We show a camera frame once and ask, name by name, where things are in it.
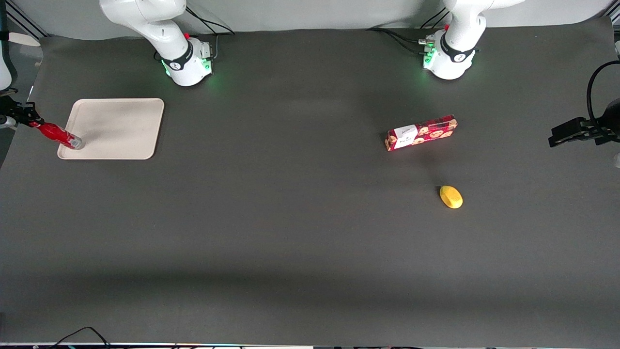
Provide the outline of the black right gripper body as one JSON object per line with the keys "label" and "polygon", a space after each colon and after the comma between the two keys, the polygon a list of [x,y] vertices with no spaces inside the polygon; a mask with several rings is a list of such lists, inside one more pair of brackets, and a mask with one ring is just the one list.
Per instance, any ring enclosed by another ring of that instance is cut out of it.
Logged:
{"label": "black right gripper body", "polygon": [[16,127],[21,123],[19,108],[20,102],[14,101],[8,95],[0,97],[0,127]]}

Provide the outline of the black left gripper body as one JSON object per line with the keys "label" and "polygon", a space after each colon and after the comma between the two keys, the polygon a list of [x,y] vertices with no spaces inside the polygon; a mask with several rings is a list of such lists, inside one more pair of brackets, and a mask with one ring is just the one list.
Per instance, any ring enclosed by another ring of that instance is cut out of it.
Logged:
{"label": "black left gripper body", "polygon": [[620,141],[620,99],[617,98],[609,103],[602,117],[600,127],[608,139],[614,142]]}

